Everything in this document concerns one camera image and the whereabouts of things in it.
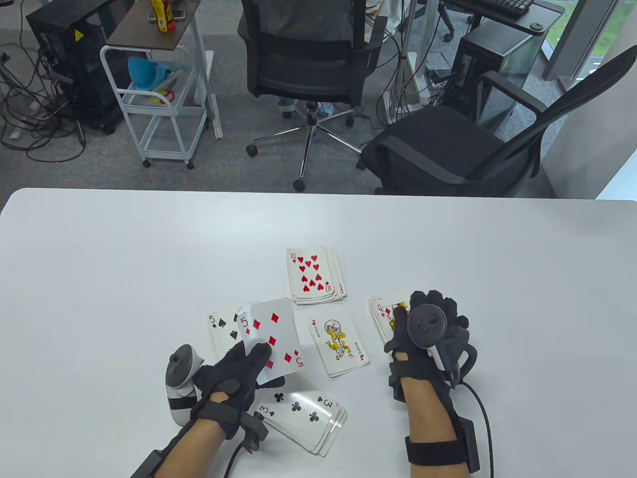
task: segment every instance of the stack of playing cards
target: stack of playing cards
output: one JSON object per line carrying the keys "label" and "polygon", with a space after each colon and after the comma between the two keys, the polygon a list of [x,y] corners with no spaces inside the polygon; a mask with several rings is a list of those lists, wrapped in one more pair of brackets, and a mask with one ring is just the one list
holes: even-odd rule
{"label": "stack of playing cards", "polygon": [[297,304],[334,302],[347,295],[341,265],[334,249],[288,248],[285,249],[285,262],[290,290]]}
{"label": "stack of playing cards", "polygon": [[286,377],[284,387],[258,391],[255,402],[266,424],[320,456],[327,454],[347,418],[334,398],[299,374]]}
{"label": "stack of playing cards", "polygon": [[369,309],[384,344],[394,338],[394,307],[402,305],[409,312],[409,297],[409,293],[403,293],[369,299]]}
{"label": "stack of playing cards", "polygon": [[348,317],[310,319],[308,325],[330,377],[338,377],[369,363],[361,339]]}
{"label": "stack of playing cards", "polygon": [[288,298],[246,304],[236,313],[214,312],[208,316],[208,325],[217,361],[241,340],[246,354],[259,343],[272,347],[272,355],[257,378],[259,385],[304,367],[292,303]]}

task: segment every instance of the chair wheel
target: chair wheel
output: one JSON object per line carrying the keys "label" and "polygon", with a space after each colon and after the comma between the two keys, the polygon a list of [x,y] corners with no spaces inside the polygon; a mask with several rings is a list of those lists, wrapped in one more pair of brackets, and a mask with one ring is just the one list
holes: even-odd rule
{"label": "chair wheel", "polygon": [[292,187],[296,192],[305,191],[305,183],[303,182],[303,179],[297,179],[296,181],[294,181],[292,183]]}

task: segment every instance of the keyboard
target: keyboard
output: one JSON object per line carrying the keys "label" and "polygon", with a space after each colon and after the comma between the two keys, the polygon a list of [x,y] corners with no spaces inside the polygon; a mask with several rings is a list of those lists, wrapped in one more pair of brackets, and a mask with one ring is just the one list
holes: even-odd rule
{"label": "keyboard", "polygon": [[489,5],[511,17],[520,18],[529,7],[533,5],[534,0],[476,0],[483,4]]}

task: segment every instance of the grass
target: grass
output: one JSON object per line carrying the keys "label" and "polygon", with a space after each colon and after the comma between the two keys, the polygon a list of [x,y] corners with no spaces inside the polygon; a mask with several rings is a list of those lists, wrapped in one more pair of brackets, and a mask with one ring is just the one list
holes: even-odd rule
{"label": "grass", "polygon": [[[564,29],[566,28],[566,24],[571,19],[573,11],[575,10],[575,6],[577,5],[577,1],[552,1],[556,5],[563,6],[566,11],[564,15],[553,25],[553,28],[549,30],[547,40],[553,49],[557,45],[560,37],[564,33]],[[628,16],[630,16],[633,8],[637,4],[637,0],[621,0],[619,5],[615,8],[613,15],[610,20],[606,24],[604,28],[604,33],[599,37],[597,45],[593,48],[591,53],[594,57],[604,57],[610,50],[610,47],[615,43],[617,39],[617,35],[621,32]]]}

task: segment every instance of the forearm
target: forearm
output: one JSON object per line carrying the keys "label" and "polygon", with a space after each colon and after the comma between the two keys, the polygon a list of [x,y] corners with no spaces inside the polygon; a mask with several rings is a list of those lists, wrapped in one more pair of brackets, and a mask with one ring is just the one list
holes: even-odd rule
{"label": "forearm", "polygon": [[[409,413],[409,439],[413,443],[435,443],[456,440],[454,427],[445,407],[430,382],[402,378]],[[412,478],[467,478],[467,465],[421,467],[412,465]]]}
{"label": "forearm", "polygon": [[[227,395],[213,393],[210,399],[221,402]],[[197,420],[157,469],[155,478],[204,478],[224,440],[217,422]]]}

